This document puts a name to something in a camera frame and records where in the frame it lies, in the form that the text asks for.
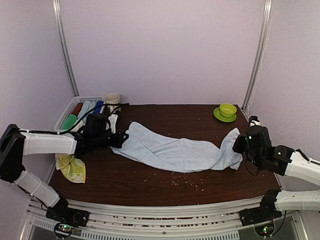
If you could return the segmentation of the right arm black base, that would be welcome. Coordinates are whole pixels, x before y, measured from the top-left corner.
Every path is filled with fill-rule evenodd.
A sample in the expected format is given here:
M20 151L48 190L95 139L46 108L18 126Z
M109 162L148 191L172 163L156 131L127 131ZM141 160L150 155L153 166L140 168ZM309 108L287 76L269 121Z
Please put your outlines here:
M276 218L280 218L281 216L281 211L269 211L261 207L243 209L239 212L239 219L243 227L272 221Z

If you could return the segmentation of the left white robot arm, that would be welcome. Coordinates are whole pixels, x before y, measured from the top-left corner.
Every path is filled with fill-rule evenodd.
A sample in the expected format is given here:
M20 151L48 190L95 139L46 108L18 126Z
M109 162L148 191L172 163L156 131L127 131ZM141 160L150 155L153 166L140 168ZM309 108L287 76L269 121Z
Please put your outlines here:
M88 135L86 132L47 132L24 130L10 124L0 139L0 178L17 185L37 198L61 222L72 218L72 211L63 204L62 197L23 165L23 157L38 154L65 154L82 156L96 149L120 149L129 138L125 132L103 129Z

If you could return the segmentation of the yellow green patterned towel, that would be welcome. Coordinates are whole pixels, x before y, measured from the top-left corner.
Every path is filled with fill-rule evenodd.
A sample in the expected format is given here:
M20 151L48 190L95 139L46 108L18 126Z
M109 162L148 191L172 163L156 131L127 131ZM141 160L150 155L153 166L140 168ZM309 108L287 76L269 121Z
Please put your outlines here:
M55 168L71 183L86 182L85 163L71 154L55 154Z

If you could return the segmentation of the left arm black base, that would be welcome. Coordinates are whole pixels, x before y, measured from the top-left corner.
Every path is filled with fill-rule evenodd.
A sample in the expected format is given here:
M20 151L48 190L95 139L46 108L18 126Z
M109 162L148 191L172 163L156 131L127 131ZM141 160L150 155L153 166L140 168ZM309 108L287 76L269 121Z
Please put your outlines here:
M85 210L75 208L49 208L45 217L57 222L62 222L72 227L86 227L90 213Z

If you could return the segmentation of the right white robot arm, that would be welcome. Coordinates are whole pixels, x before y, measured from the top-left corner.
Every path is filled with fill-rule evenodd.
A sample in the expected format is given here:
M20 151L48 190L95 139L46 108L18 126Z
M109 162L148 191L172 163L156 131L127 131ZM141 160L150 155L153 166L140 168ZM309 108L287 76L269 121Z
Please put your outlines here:
M244 135L236 137L232 150L244 154L246 160L257 167L258 173L265 170L320 185L320 162L307 157L300 149L272 146L265 126L249 126ZM256 210L256 216L266 221L275 212L287 210L319 211L320 191L268 190Z

